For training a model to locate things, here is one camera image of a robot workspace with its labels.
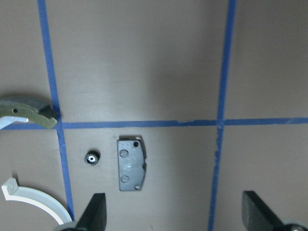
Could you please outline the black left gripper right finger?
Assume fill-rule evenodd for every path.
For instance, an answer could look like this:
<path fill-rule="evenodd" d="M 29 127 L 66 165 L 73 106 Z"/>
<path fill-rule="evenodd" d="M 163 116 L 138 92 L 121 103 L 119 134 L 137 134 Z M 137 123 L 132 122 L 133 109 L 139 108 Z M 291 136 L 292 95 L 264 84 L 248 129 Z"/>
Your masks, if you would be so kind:
<path fill-rule="evenodd" d="M 255 191 L 242 193 L 242 221 L 247 231 L 275 231 L 284 225 Z"/>

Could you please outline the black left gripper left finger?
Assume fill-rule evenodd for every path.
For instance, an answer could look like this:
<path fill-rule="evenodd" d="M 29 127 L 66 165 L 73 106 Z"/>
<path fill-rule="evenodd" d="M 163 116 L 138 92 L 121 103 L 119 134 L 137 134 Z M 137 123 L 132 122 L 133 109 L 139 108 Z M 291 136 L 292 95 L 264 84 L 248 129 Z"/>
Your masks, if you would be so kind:
<path fill-rule="evenodd" d="M 106 228 L 105 193 L 95 193 L 79 219 L 77 231 L 104 231 Z"/>

